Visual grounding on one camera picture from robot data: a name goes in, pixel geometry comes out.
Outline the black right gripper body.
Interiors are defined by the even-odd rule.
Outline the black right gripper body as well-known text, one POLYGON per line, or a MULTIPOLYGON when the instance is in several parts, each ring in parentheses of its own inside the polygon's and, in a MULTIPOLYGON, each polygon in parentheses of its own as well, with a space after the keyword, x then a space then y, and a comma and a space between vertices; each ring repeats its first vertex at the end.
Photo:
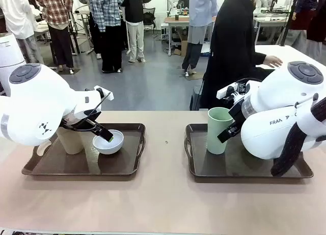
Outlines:
POLYGON ((246 118, 242 113, 242 104, 244 99, 240 99, 237 101, 233 107, 229 110, 229 115, 233 118, 233 123, 230 125, 232 128, 236 130, 241 130, 243 123, 245 122, 246 118))

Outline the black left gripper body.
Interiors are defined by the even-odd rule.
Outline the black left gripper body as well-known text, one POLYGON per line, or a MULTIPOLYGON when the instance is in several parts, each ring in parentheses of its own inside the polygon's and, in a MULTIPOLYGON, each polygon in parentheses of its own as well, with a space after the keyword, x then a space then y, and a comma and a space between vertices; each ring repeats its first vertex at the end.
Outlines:
POLYGON ((102 132, 102 126, 95 121, 100 114, 101 111, 86 110, 86 114, 82 112, 79 119, 71 111, 62 118, 62 128, 75 132, 102 132))

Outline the person's right hand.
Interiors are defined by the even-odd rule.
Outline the person's right hand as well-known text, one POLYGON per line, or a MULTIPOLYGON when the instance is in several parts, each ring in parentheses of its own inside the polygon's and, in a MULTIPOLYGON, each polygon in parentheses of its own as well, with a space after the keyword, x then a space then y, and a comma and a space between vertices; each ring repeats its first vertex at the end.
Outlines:
POLYGON ((271 67, 271 68, 277 68, 277 67, 280 67, 283 64, 283 62, 281 59, 279 59, 276 56, 268 56, 267 55, 262 64, 266 65, 268 67, 271 67))

